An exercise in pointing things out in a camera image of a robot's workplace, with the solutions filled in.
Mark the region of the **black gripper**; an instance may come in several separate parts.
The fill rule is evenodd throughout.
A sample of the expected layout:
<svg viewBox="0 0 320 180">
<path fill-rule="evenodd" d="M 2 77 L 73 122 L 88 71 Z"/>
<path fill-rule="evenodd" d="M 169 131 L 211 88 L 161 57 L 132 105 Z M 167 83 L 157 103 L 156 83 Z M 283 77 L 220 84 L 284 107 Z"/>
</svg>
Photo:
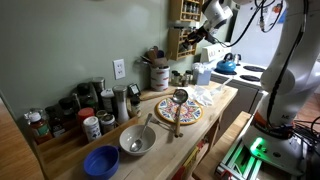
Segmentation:
<svg viewBox="0 0 320 180">
<path fill-rule="evenodd" d="M 191 43 L 198 43 L 203 39 L 207 40 L 208 42 L 213 42 L 214 39 L 209 32 L 207 32 L 203 27 L 194 30 L 187 36 L 187 40 Z"/>
</svg>

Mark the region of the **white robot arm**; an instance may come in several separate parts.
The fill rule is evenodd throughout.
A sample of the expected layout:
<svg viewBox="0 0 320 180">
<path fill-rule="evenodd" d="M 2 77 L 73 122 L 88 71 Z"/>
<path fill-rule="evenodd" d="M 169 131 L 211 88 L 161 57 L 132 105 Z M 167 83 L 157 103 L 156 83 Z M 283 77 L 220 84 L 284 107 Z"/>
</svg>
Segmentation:
<svg viewBox="0 0 320 180">
<path fill-rule="evenodd" d="M 250 154 L 291 175 L 307 170 L 307 144 L 293 119 L 320 84 L 320 0 L 285 0 L 286 16 L 271 63 L 262 73 L 264 96 L 242 136 Z"/>
</svg>

